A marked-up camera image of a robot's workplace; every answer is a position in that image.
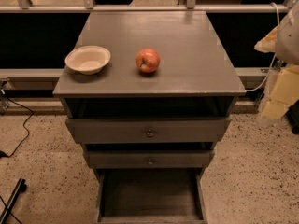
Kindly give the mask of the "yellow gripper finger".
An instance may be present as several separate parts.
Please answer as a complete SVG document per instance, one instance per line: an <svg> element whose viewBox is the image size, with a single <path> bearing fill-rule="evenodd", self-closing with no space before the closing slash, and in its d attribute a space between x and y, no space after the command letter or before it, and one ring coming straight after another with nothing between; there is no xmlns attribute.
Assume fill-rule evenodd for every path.
<svg viewBox="0 0 299 224"><path fill-rule="evenodd" d="M275 52L278 28L272 29L264 38L256 43L254 49L263 53Z"/></svg>
<svg viewBox="0 0 299 224"><path fill-rule="evenodd" d="M282 118L291 106L299 100L299 66L288 64L267 82L261 116L264 119Z"/></svg>

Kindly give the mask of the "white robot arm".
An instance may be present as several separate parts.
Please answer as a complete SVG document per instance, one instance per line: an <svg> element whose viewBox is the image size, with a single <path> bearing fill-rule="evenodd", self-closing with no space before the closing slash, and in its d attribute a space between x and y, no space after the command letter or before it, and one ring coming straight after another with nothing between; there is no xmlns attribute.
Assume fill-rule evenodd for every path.
<svg viewBox="0 0 299 224"><path fill-rule="evenodd" d="M261 110L264 119L280 119L299 101L299 3L296 3L267 36L258 41L255 50L273 52L286 63L275 81L269 81L270 93Z"/></svg>

